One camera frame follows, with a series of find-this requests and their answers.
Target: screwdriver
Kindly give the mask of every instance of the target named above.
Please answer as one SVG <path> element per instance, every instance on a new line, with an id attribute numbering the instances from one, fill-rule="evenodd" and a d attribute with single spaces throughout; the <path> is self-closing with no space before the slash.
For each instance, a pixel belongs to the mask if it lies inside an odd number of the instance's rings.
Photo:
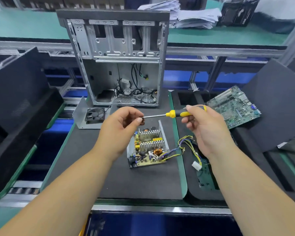
<path id="1" fill-rule="evenodd" d="M 204 111 L 207 111 L 206 106 L 198 106 L 200 108 L 202 108 Z M 161 115 L 153 115 L 153 116 L 146 116 L 146 117 L 142 117 L 143 119 L 145 118 L 156 118 L 156 117 L 170 117 L 170 118 L 177 118 L 177 117 L 186 117 L 186 116 L 190 116 L 192 114 L 190 114 L 188 111 L 186 111 L 185 108 L 181 109 L 181 110 L 171 110 L 169 113 L 166 114 L 161 114 Z"/>

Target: paper stack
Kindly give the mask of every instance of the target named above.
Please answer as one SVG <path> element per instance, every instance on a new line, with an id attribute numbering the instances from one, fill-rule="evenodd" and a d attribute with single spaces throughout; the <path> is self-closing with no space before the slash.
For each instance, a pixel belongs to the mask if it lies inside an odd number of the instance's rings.
<path id="1" fill-rule="evenodd" d="M 219 8 L 199 11 L 180 10 L 176 21 L 177 28 L 197 27 L 211 29 L 222 16 Z"/>
<path id="2" fill-rule="evenodd" d="M 176 20 L 180 11 L 178 0 L 167 0 L 160 3 L 141 5 L 138 10 L 169 11 L 169 20 Z"/>

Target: screwdriver handle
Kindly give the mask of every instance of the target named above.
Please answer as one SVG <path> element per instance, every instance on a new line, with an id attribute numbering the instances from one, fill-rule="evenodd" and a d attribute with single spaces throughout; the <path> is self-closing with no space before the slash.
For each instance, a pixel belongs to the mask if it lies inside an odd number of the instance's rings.
<path id="1" fill-rule="evenodd" d="M 204 111 L 207 111 L 207 108 L 205 105 L 198 106 L 199 108 L 202 108 Z M 169 113 L 166 113 L 166 117 L 170 118 L 177 118 L 177 117 L 187 117 L 192 115 L 186 109 L 181 109 L 181 110 L 171 110 Z"/>

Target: forearm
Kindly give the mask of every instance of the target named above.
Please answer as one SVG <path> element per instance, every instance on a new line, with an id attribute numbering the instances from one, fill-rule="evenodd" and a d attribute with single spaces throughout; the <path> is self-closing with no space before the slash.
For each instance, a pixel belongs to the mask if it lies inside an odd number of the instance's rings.
<path id="1" fill-rule="evenodd" d="M 211 157 L 213 173 L 241 231 L 295 235 L 295 202 L 237 147 Z"/>
<path id="2" fill-rule="evenodd" d="M 9 221 L 0 235 L 79 235 L 111 164 L 95 146 Z"/>

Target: computer fan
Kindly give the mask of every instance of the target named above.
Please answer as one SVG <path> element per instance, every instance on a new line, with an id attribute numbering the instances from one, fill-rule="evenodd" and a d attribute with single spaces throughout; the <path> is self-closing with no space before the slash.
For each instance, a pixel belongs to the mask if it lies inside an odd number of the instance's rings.
<path id="1" fill-rule="evenodd" d="M 102 123 L 105 120 L 105 109 L 90 108 L 85 116 L 86 124 Z"/>

